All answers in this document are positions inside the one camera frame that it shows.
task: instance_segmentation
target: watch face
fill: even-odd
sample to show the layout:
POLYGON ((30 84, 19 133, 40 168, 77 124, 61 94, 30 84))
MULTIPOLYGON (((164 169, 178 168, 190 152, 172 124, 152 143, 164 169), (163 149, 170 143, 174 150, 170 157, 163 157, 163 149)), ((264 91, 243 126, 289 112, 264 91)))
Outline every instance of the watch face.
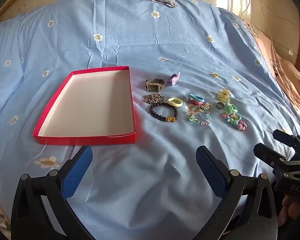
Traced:
POLYGON ((157 84, 151 84, 151 85, 148 85, 148 91, 149 92, 159 92, 159 85, 157 84))

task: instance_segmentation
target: blue bedsheet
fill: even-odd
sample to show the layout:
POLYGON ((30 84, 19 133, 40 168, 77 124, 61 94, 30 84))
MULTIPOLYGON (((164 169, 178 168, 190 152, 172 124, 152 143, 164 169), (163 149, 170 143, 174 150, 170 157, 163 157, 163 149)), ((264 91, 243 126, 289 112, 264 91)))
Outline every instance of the blue bedsheet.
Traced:
POLYGON ((195 161, 200 145, 247 176, 272 176, 253 155, 259 142, 293 155, 272 132, 300 134, 300 120, 241 20, 203 1, 176 1, 172 9, 145 0, 60 0, 0 23, 0 203, 8 215, 23 173, 45 176, 80 148, 43 146, 32 137, 50 97, 74 70, 130 66, 140 119, 136 144, 92 147, 92 164, 68 199, 96 239, 192 239, 220 202, 195 161), (162 95, 204 97, 211 126, 190 123, 185 106, 175 123, 149 114, 145 80, 177 71, 177 85, 162 95), (231 90, 246 131, 216 109, 222 87, 231 90))

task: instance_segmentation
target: green bow hair clip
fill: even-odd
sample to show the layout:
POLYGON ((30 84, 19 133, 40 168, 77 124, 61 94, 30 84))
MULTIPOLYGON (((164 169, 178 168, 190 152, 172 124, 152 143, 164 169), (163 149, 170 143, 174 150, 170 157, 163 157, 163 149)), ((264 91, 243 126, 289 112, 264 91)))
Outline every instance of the green bow hair clip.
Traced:
POLYGON ((233 114, 233 113, 237 113, 238 109, 235 105, 230 104, 230 99, 228 99, 227 103, 225 104, 224 111, 225 111, 226 115, 230 115, 230 114, 233 114))

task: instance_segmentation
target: jewelry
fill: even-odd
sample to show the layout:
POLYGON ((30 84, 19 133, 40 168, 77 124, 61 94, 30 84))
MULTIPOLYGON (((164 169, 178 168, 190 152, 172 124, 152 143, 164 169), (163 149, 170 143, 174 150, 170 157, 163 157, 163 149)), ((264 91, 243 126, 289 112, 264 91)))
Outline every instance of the jewelry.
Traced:
POLYGON ((225 104, 225 114, 229 115, 229 114, 233 114, 233 113, 237 113, 238 109, 235 105, 230 104, 230 100, 227 100, 227 103, 225 104))
POLYGON ((218 91, 217 99, 219 101, 226 102, 229 99, 230 95, 230 90, 227 88, 223 88, 222 90, 218 91))
POLYGON ((145 103, 147 104, 156 104, 159 103, 163 100, 165 100, 166 98, 160 94, 155 94, 155 95, 146 95, 145 96, 145 103))
POLYGON ((247 124, 245 122, 241 121, 240 115, 237 116, 237 115, 235 115, 235 113, 233 113, 231 115, 223 114, 222 117, 240 131, 244 131, 247 128, 247 124))
POLYGON ((169 77, 169 79, 166 81, 166 85, 170 85, 170 86, 174 86, 180 77, 180 71, 178 72, 178 74, 173 74, 171 77, 169 77))
POLYGON ((193 98, 188 98, 188 102, 191 104, 191 105, 195 105, 195 106, 200 106, 200 105, 203 105, 203 102, 197 102, 195 101, 193 98))
POLYGON ((219 77, 219 75, 218 75, 218 74, 216 74, 216 73, 213 73, 213 72, 212 72, 212 73, 210 73, 210 75, 211 75, 211 76, 213 76, 213 77, 219 77))
POLYGON ((180 107, 180 106, 183 105, 183 101, 180 100, 179 98, 169 98, 168 99, 168 104, 170 104, 172 106, 180 107))
POLYGON ((209 111, 210 107, 211 107, 211 105, 208 102, 205 103, 204 105, 192 106, 189 111, 186 111, 186 115, 188 116, 188 120, 190 122, 197 122, 201 125, 210 125, 210 124, 212 124, 212 118, 211 118, 210 111, 209 111), (207 119, 206 122, 199 121, 196 117, 194 117, 194 111, 195 111, 196 108, 201 108, 201 109, 204 110, 204 113, 205 113, 206 119, 207 119))
POLYGON ((165 84, 163 79, 146 80, 146 90, 148 92, 159 93, 164 88, 165 84))
POLYGON ((190 94, 190 98, 194 99, 195 101, 199 102, 199 103, 203 103, 204 99, 199 97, 199 96, 195 96, 194 94, 190 94))
POLYGON ((217 108, 218 109, 224 109, 225 108, 225 104, 224 103, 222 103, 222 102, 217 102, 217 108))
POLYGON ((150 114, 153 115, 153 117, 155 117, 161 121, 164 121, 164 122, 175 122, 178 118, 178 109, 175 106, 169 105, 168 103, 161 102, 161 103, 156 103, 156 104, 153 104, 152 106, 150 106, 150 114), (174 116, 173 117, 171 117, 171 116, 165 117, 165 116, 157 114, 153 110, 156 106, 170 107, 174 111, 174 116))

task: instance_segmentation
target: finger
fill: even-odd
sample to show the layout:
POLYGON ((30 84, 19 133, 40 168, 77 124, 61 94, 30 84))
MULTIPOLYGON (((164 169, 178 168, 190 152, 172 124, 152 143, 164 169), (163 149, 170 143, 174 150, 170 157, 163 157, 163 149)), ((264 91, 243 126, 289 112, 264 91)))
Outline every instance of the finger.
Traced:
POLYGON ((278 227, 283 226, 288 220, 288 207, 282 207, 278 216, 278 227))
POLYGON ((300 203, 299 202, 293 202, 289 209, 288 209, 288 215, 291 217, 293 220, 295 220, 298 215, 300 214, 300 203))
POLYGON ((284 199, 282 200, 282 206, 284 207, 290 206, 290 202, 291 202, 291 197, 285 196, 284 199))

